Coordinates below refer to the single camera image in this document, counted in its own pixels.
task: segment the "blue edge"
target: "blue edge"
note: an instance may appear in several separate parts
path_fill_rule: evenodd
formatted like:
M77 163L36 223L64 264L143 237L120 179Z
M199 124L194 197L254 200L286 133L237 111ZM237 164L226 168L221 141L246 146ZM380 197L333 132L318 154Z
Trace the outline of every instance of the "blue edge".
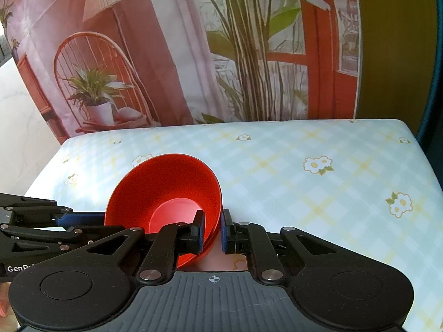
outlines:
M422 142L423 136L428 128L429 117L431 115L432 106L434 105L440 79L442 78L442 64L443 64L443 0L437 0L437 48L436 48L436 63L434 66L434 76L432 78L431 89L427 99L426 108L424 110L423 118L420 128L417 133L417 141Z

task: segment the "yellow wall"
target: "yellow wall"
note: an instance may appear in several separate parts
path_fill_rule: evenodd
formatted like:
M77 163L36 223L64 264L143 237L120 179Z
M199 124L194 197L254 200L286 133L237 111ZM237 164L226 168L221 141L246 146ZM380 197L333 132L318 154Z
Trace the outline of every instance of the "yellow wall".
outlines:
M398 118L417 133L431 85L436 0L360 0L363 65L358 118Z

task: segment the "gray ribbed surface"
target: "gray ribbed surface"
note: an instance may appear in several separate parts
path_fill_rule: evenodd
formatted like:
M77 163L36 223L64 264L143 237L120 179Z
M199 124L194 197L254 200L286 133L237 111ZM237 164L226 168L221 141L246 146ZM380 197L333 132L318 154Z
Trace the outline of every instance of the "gray ribbed surface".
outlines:
M210 281L212 276L220 280ZM23 332L35 332L25 328ZM143 287L121 315L90 332L331 332L303 316L281 287L249 272L176 272Z

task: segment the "triangular cutout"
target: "triangular cutout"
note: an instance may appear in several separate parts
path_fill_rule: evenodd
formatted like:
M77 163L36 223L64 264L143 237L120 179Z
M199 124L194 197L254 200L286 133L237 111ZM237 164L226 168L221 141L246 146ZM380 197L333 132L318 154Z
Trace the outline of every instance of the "triangular cutout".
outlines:
M13 252L29 252L29 251L42 251L47 250L48 247L46 246L35 246L35 245L28 245L26 243L14 243L14 246L12 247Z
M104 243L99 244L98 246L92 247L88 250L89 253L96 253L98 255L113 255L123 244L128 236L119 236L117 238L111 239L110 241L106 241Z
M297 235L298 240L305 246L311 255L327 255L329 253L335 253L336 250L326 247L318 242L303 235Z

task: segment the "red bowl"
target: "red bowl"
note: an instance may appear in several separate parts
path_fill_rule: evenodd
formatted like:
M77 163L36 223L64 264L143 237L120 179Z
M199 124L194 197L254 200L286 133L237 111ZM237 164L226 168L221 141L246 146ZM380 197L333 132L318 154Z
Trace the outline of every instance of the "red bowl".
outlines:
M106 207L105 225L143 227L155 233L167 224L191 223L205 212L203 254L217 236L222 193L212 170L199 159L182 154L153 157L133 168L117 185ZM178 267L195 255L182 255Z

